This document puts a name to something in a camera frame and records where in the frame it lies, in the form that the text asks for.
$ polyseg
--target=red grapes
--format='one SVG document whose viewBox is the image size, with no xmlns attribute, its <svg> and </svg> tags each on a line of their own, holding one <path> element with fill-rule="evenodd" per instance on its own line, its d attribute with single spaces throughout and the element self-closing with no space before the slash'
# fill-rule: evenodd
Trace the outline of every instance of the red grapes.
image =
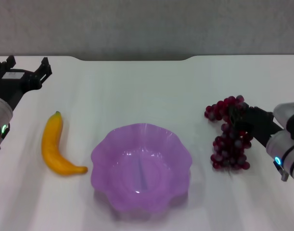
<svg viewBox="0 0 294 231">
<path fill-rule="evenodd" d="M 214 154 L 211 155 L 212 166 L 214 169 L 230 167 L 234 170 L 249 169 L 250 164 L 246 161 L 244 149 L 252 146 L 253 137 L 245 131 L 237 131 L 231 125 L 229 119 L 229 106 L 234 105 L 243 113 L 248 109 L 244 103 L 244 97 L 230 96 L 223 101 L 218 101 L 205 109 L 205 118 L 212 122 L 224 119 L 225 123 L 221 125 L 222 135 L 217 136 L 213 141 Z"/>
</svg>

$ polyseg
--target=banana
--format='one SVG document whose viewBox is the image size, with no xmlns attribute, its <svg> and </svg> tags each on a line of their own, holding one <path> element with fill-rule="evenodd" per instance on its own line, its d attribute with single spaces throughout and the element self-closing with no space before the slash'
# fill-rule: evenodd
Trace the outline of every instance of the banana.
<svg viewBox="0 0 294 231">
<path fill-rule="evenodd" d="M 62 157 L 58 150 L 63 128 L 60 112 L 53 114 L 46 123 L 42 136 L 42 156 L 46 165 L 55 173 L 62 176 L 85 174 L 87 167 L 78 167 Z"/>
</svg>

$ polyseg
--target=plastic bowl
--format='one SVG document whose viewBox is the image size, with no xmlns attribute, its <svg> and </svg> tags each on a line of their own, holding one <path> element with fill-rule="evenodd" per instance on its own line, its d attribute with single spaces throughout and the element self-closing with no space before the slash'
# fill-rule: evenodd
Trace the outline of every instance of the plastic bowl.
<svg viewBox="0 0 294 231">
<path fill-rule="evenodd" d="M 189 188 L 190 153 L 176 134 L 152 124 L 112 130 L 91 159 L 92 186 L 119 211 L 159 212 Z"/>
</svg>

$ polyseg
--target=grape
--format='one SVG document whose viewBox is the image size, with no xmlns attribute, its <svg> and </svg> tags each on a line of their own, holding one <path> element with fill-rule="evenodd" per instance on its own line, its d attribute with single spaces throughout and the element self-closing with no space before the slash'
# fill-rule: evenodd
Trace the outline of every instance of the grape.
<svg viewBox="0 0 294 231">
<path fill-rule="evenodd" d="M 215 115 L 213 112 L 209 113 L 209 120 L 214 121 L 215 120 Z"/>
<path fill-rule="evenodd" d="M 215 169 L 220 169 L 220 168 L 221 168 L 220 164 L 218 164 L 218 163 L 216 163 L 216 162 L 213 162 L 212 166 L 213 166 L 213 168 L 215 168 Z"/>
<path fill-rule="evenodd" d="M 241 106 L 240 104 L 238 104 L 238 103 L 235 105 L 235 107 L 236 107 L 236 109 L 238 109 L 239 111 L 242 110 L 242 106 Z"/>
<path fill-rule="evenodd" d="M 235 132 L 237 135 L 239 134 L 239 131 L 237 131 L 234 127 L 231 127 L 231 131 Z"/>
<path fill-rule="evenodd" d="M 234 96 L 228 97 L 228 104 L 229 105 L 234 105 L 236 103 L 236 99 Z"/>
<path fill-rule="evenodd" d="M 239 149 L 239 148 L 235 149 L 235 155 L 236 156 L 240 156 L 240 155 L 243 155 L 243 154 L 244 154 L 244 148 L 243 147 L 241 149 Z"/>
<path fill-rule="evenodd" d="M 206 110 L 207 112 L 211 112 L 211 111 L 212 111 L 212 107 L 211 107 L 211 106 L 207 106 L 207 107 L 205 108 L 205 110 Z"/>
<path fill-rule="evenodd" d="M 228 116 L 229 115 L 229 108 L 224 107 L 224 115 Z"/>
<path fill-rule="evenodd" d="M 234 165 L 232 168 L 233 168 L 233 170 L 240 170 L 241 169 L 241 167 L 239 165 Z"/>
<path fill-rule="evenodd" d="M 244 138 L 245 141 L 251 141 L 253 139 L 253 136 L 251 136 L 250 134 L 246 133 L 243 138 Z"/>
<path fill-rule="evenodd" d="M 246 131 L 240 131 L 240 132 L 239 132 L 239 135 L 240 135 L 240 136 L 244 136 L 244 135 L 246 135 Z"/>
<path fill-rule="evenodd" d="M 229 133 L 229 137 L 230 137 L 231 139 L 235 140 L 235 139 L 238 137 L 238 135 L 236 134 L 235 131 L 231 131 L 231 132 Z"/>
<path fill-rule="evenodd" d="M 229 156 L 229 153 L 225 150 L 222 151 L 222 157 L 227 158 Z"/>
<path fill-rule="evenodd" d="M 230 129 L 230 125 L 229 125 L 229 124 L 222 124 L 222 126 L 220 127 L 220 129 L 221 129 L 223 132 L 228 132 L 229 129 Z"/>
<path fill-rule="evenodd" d="M 210 159 L 214 162 L 215 161 L 215 154 L 212 154 Z"/>
<path fill-rule="evenodd" d="M 225 138 L 227 138 L 227 134 L 226 134 L 226 133 L 223 133 L 223 134 L 221 135 L 221 137 L 222 137 L 223 139 L 225 139 Z"/>
<path fill-rule="evenodd" d="M 228 167 L 228 166 L 229 166 L 229 160 L 224 160 L 224 161 L 222 162 L 222 166 L 223 166 L 223 167 Z"/>
<path fill-rule="evenodd" d="M 215 145 L 215 146 L 213 147 L 213 149 L 214 149 L 215 152 L 219 152 L 219 150 L 220 150 L 220 148 L 219 148 L 217 145 Z"/>
<path fill-rule="evenodd" d="M 244 97 L 241 96 L 241 95 L 238 95 L 238 96 L 237 96 L 237 101 L 238 101 L 238 102 L 244 102 Z"/>
<path fill-rule="evenodd" d="M 226 144 L 227 146 L 231 146 L 232 143 L 233 143 L 233 140 L 232 140 L 232 139 L 226 139 L 226 140 L 225 140 L 225 144 Z"/>
<path fill-rule="evenodd" d="M 241 110 L 246 110 L 248 108 L 248 104 L 245 102 L 238 103 L 238 106 L 240 107 Z"/>
<path fill-rule="evenodd" d="M 220 141 L 217 145 L 220 149 L 223 149 L 225 147 L 225 143 L 223 141 Z"/>
<path fill-rule="evenodd" d="M 233 146 L 230 148 L 230 154 L 235 155 L 235 148 Z"/>
<path fill-rule="evenodd" d="M 222 157 L 221 155 L 219 155 L 219 154 L 216 154 L 216 155 L 215 155 L 215 160 L 216 160 L 217 162 L 221 162 L 221 161 L 223 160 L 223 157 Z"/>
<path fill-rule="evenodd" d="M 220 114 L 218 114 L 218 115 L 215 116 L 215 119 L 218 120 L 218 121 L 222 120 L 222 118 L 223 117 Z"/>
<path fill-rule="evenodd" d="M 236 148 L 242 148 L 242 147 L 243 147 L 242 141 L 241 141 L 241 140 L 236 140 L 236 141 L 234 142 L 234 146 L 235 146 Z"/>
<path fill-rule="evenodd" d="M 217 105 L 214 106 L 214 108 L 213 108 L 213 112 L 214 112 L 214 114 L 215 114 L 216 116 L 219 115 L 219 108 L 218 108 Z"/>
<path fill-rule="evenodd" d="M 247 170 L 247 169 L 249 169 L 250 167 L 251 167 L 251 165 L 250 165 L 248 162 L 245 162 L 245 164 L 242 165 L 242 168 L 243 168 L 244 170 Z"/>
<path fill-rule="evenodd" d="M 232 157 L 232 158 L 230 158 L 229 162 L 230 162 L 231 165 L 234 165 L 236 160 L 235 160 L 235 158 Z"/>
<path fill-rule="evenodd" d="M 245 164 L 245 162 L 246 162 L 246 156 L 245 155 L 239 156 L 238 161 L 237 161 L 238 165 L 243 166 Z"/>
<path fill-rule="evenodd" d="M 229 122 L 230 122 L 229 117 L 228 117 L 227 115 L 224 115 L 224 116 L 223 116 L 223 119 L 224 119 L 224 121 L 225 121 L 226 123 L 229 123 Z"/>
<path fill-rule="evenodd" d="M 220 136 L 216 136 L 214 141 L 215 141 L 216 143 L 219 143 L 219 142 L 223 141 L 223 138 L 220 137 Z"/>
<path fill-rule="evenodd" d="M 244 144 L 244 148 L 249 149 L 252 147 L 252 143 L 248 142 L 246 144 Z"/>
<path fill-rule="evenodd" d="M 224 104 L 225 104 L 225 103 L 224 103 L 224 101 L 222 101 L 222 100 L 217 102 L 217 106 L 218 106 L 218 108 L 222 108 L 222 107 L 224 106 Z"/>
</svg>

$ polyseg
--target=table surface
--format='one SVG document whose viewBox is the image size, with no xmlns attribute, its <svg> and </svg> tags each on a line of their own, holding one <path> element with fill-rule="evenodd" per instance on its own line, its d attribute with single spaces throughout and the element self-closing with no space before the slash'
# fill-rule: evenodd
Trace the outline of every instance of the table surface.
<svg viewBox="0 0 294 231">
<path fill-rule="evenodd" d="M 36 70 L 42 57 L 16 57 Z M 84 62 L 49 57 L 53 75 L 14 111 L 0 151 L 0 231 L 294 231 L 294 180 L 282 182 L 264 147 L 246 151 L 251 168 L 216 172 L 210 164 L 220 123 L 207 105 L 242 94 L 272 111 L 294 101 L 294 55 L 196 56 L 185 61 Z M 43 163 L 47 119 L 60 111 L 60 150 L 86 165 L 60 177 Z M 114 128 L 151 123 L 176 133 L 193 158 L 188 195 L 163 214 L 120 214 L 90 184 L 93 148 Z"/>
</svg>

